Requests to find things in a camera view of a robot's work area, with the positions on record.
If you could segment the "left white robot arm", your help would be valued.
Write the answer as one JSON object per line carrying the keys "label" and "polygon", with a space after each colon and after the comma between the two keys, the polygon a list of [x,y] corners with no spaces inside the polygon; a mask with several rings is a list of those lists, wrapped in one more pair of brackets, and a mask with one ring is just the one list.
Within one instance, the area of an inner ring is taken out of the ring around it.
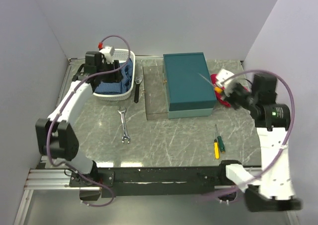
{"label": "left white robot arm", "polygon": [[69,91],[47,118],[38,119],[35,124],[38,149],[47,156],[54,167],[66,165],[81,174],[81,180],[87,186],[95,185],[99,180],[96,163],[79,151],[79,141],[73,125],[85,102],[99,85],[106,81],[114,83],[114,78],[123,68],[133,64],[127,57],[119,60],[117,50],[106,47],[99,52],[88,51],[85,62],[81,64],[72,78]]}

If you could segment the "black adjustable wrench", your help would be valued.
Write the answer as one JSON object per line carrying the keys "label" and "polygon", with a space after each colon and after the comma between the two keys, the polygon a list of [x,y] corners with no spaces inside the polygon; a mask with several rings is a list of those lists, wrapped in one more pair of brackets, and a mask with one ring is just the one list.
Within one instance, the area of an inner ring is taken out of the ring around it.
{"label": "black adjustable wrench", "polygon": [[142,80],[143,80],[142,76],[135,78],[135,84],[136,84],[135,95],[134,95],[134,102],[135,103],[139,102],[140,84],[141,84]]}

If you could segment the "green handled screwdriver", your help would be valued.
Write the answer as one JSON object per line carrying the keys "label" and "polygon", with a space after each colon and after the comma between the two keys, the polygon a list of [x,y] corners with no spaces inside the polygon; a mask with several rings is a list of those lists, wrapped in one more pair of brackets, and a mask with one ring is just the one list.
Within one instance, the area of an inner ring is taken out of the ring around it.
{"label": "green handled screwdriver", "polygon": [[215,125],[215,127],[216,127],[216,134],[217,134],[219,150],[220,150],[221,153],[225,153],[226,149],[225,149],[225,145],[224,145],[223,139],[222,139],[221,135],[218,132],[217,125]]}

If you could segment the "teal storage box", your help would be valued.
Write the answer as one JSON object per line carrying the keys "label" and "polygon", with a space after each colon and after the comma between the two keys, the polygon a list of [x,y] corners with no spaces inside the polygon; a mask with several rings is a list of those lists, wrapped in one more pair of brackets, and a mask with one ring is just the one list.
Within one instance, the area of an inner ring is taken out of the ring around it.
{"label": "teal storage box", "polygon": [[204,53],[164,54],[159,66],[143,67],[148,120],[210,116],[217,103]]}

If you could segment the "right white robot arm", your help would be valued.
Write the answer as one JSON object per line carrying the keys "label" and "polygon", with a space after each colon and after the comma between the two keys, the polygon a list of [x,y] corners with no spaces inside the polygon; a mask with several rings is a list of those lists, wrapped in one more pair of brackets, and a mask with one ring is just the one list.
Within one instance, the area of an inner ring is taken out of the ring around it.
{"label": "right white robot arm", "polygon": [[288,139],[295,119],[295,103],[287,83],[278,75],[254,71],[251,90],[247,91],[236,75],[217,74],[216,86],[221,99],[232,108],[250,112],[260,142],[261,169],[248,173],[237,162],[226,162],[218,171],[222,184],[234,183],[231,193],[241,190],[251,212],[299,211],[302,201],[296,197],[290,177]]}

